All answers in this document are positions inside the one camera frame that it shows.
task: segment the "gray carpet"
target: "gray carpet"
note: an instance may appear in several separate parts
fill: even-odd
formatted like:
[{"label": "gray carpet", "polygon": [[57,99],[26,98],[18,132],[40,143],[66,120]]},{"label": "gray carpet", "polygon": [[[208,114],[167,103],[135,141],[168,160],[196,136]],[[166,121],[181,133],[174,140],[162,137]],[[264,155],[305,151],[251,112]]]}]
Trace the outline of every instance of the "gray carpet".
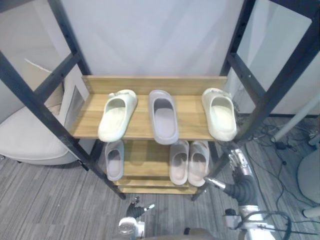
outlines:
[{"label": "gray carpet", "polygon": [[[287,121],[283,118],[269,118],[266,123],[281,125]],[[316,125],[316,119],[306,119],[299,126],[311,129]],[[298,128],[288,136],[289,143],[297,145],[297,152],[292,149],[278,151],[287,161],[280,178],[297,198],[311,204],[297,188],[296,170],[302,157],[313,148],[306,141],[297,140],[305,137],[304,131]],[[269,144],[268,137],[260,133],[257,137],[260,138],[247,144],[249,153],[264,168],[278,174],[281,161],[275,148],[257,143]],[[281,185],[254,162],[252,164],[267,207],[275,211]],[[218,178],[232,183],[229,167]],[[119,220],[125,216],[130,200],[135,196],[128,194],[127,200],[120,200],[91,171],[86,172],[77,163],[39,166],[5,159],[0,161],[0,239],[109,240],[116,233]],[[189,195],[140,194],[140,199],[142,205],[156,205],[141,218],[146,222],[148,237],[181,234],[184,228],[190,227],[205,228],[221,239],[237,239],[238,232],[227,229],[222,218],[226,208],[237,208],[236,201],[214,187],[208,188],[195,202],[190,201]],[[262,210],[267,209],[260,194],[259,203]],[[306,220],[301,211],[308,206],[287,192],[280,199],[279,208],[294,221]],[[274,217],[273,220],[278,228],[286,227],[283,218]],[[293,230],[320,233],[320,224],[293,223]],[[281,239],[283,233],[273,235]],[[292,234],[290,239],[315,240],[320,237]]]}]

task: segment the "white panel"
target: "white panel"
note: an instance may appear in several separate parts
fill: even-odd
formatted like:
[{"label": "white panel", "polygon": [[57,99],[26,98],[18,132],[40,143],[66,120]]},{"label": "white panel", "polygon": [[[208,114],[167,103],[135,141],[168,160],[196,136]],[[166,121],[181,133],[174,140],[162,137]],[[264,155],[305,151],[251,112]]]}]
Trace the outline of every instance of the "white panel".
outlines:
[{"label": "white panel", "polygon": [[[273,2],[257,2],[238,54],[265,90],[275,80],[310,23],[310,19]],[[319,66],[319,60],[314,60],[313,67],[308,67],[272,113],[294,114],[308,101],[307,96],[316,91],[317,84],[319,86],[320,71],[316,65]],[[251,113],[255,105],[233,70],[228,77],[227,90],[234,94],[240,111]],[[317,113],[319,110],[315,109],[310,114]]]},{"label": "white panel", "polygon": [[[300,76],[298,81],[292,86],[290,91],[284,96],[274,109],[274,113],[287,113],[288,107],[293,113],[307,104],[320,91],[320,52],[313,59],[307,69]],[[310,115],[320,113],[320,104],[309,112]]]},{"label": "white panel", "polygon": [[63,0],[95,75],[219,75],[242,0]]}]

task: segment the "slide sandal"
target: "slide sandal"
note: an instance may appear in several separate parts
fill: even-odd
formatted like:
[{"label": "slide sandal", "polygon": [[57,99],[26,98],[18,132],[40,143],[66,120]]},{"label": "slide sandal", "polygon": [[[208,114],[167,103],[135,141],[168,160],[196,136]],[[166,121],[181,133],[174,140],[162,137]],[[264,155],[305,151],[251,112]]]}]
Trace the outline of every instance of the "slide sandal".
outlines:
[{"label": "slide sandal", "polygon": [[202,94],[202,106],[211,136],[219,141],[233,140],[237,134],[237,124],[230,94],[208,88]]},{"label": "slide sandal", "polygon": [[201,187],[205,184],[204,177],[209,173],[210,150],[207,141],[194,141],[190,145],[188,182]]},{"label": "slide sandal", "polygon": [[110,181],[117,181],[124,175],[125,147],[122,140],[108,142],[104,149],[106,176]]},{"label": "slide sandal", "polygon": [[179,139],[174,99],[166,91],[153,90],[148,105],[154,140],[162,145],[174,144]]},{"label": "slide sandal", "polygon": [[175,185],[183,185],[188,179],[189,143],[178,140],[170,146],[170,180]]},{"label": "slide sandal", "polygon": [[121,139],[137,103],[137,95],[132,90],[110,93],[98,128],[99,139],[103,142],[115,142]]}]

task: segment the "black joint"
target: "black joint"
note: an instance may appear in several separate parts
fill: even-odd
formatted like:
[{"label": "black joint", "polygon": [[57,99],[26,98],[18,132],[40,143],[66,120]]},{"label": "black joint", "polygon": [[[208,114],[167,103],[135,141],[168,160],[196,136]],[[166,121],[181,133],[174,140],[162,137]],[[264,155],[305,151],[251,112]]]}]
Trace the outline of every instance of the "black joint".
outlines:
[{"label": "black joint", "polygon": [[89,168],[88,168],[86,165],[84,165],[84,163],[83,163],[82,161],[80,161],[80,160],[78,159],[77,162],[81,165],[81,167],[84,168],[84,170],[86,170],[87,172],[89,171]]},{"label": "black joint", "polygon": [[228,209],[224,210],[224,214],[226,216],[235,216],[235,215],[237,215],[236,210],[234,210],[232,208],[228,208]]},{"label": "black joint", "polygon": [[183,235],[189,235],[191,228],[190,227],[186,227],[183,231]]}]

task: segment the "wooden shelf board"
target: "wooden shelf board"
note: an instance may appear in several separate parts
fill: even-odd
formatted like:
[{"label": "wooden shelf board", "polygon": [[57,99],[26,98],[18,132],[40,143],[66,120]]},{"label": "wooden shelf board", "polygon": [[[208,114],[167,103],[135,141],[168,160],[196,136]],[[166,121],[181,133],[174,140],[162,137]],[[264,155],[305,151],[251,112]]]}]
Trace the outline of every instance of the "wooden shelf board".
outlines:
[{"label": "wooden shelf board", "polygon": [[[108,95],[89,96],[72,126],[70,133],[76,138],[98,138],[98,127]],[[183,140],[214,139],[208,132],[207,120],[200,95],[174,95],[179,138]],[[124,140],[153,140],[148,111],[148,95],[138,95],[137,107],[130,119]]]},{"label": "wooden shelf board", "polygon": [[169,148],[155,141],[124,141],[124,176],[169,177]]},{"label": "wooden shelf board", "polygon": [[186,183],[183,185],[175,185],[167,180],[157,180],[152,177],[145,177],[144,179],[131,179],[130,177],[123,177],[122,179],[115,181],[115,185],[121,187],[166,187],[166,188],[189,188],[190,184]]},{"label": "wooden shelf board", "polygon": [[125,194],[195,194],[196,187],[190,188],[160,188],[160,187],[120,187]]},{"label": "wooden shelf board", "polygon": [[222,89],[226,76],[83,76],[91,94],[109,94],[131,89],[137,95],[148,95],[161,89],[171,95],[202,95],[208,88]]}]

